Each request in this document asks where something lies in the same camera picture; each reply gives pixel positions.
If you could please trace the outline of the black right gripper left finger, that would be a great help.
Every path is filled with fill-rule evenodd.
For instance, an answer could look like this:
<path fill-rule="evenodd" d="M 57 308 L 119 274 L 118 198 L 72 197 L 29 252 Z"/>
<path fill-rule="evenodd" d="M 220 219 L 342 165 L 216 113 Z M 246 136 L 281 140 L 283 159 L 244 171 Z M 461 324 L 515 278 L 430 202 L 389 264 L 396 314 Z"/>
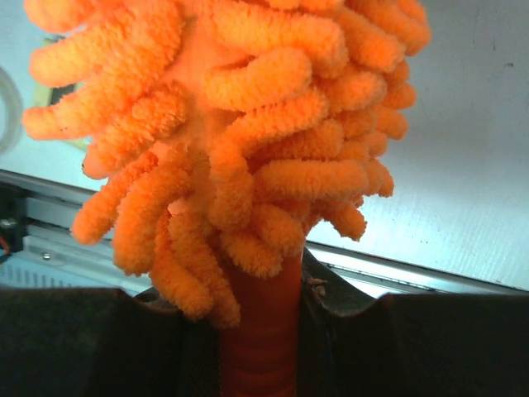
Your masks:
<path fill-rule="evenodd" d="M 148 291 L 3 289 L 4 396 L 217 396 L 217 336 Z"/>

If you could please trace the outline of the orange microfiber duster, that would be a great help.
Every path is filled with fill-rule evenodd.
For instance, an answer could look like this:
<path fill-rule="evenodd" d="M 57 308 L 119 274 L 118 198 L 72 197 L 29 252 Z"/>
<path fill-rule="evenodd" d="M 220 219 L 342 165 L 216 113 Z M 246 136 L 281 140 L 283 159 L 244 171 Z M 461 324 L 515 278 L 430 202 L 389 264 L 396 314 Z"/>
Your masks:
<path fill-rule="evenodd" d="M 22 123 L 35 140 L 89 137 L 83 172 L 134 175 L 156 202 L 189 209 L 200 231 L 257 231 L 286 211 L 303 239 L 320 221 L 359 240 L 365 197 L 388 197 L 380 162 L 416 100 L 407 59 L 431 39 L 418 1 L 27 1 L 63 39 L 35 50 L 42 84 L 82 86 Z M 255 280 L 221 255 L 199 277 L 158 276 L 160 295 L 222 330 L 224 396 L 297 393 L 302 255 Z"/>

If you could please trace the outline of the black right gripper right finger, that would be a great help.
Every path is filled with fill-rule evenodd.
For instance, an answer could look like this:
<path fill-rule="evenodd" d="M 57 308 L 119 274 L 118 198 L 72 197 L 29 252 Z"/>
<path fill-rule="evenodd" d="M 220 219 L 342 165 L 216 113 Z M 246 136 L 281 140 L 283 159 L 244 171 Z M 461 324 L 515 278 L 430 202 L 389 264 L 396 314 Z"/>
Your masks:
<path fill-rule="evenodd" d="M 386 294 L 303 255 L 300 396 L 525 396 L 528 298 Z"/>

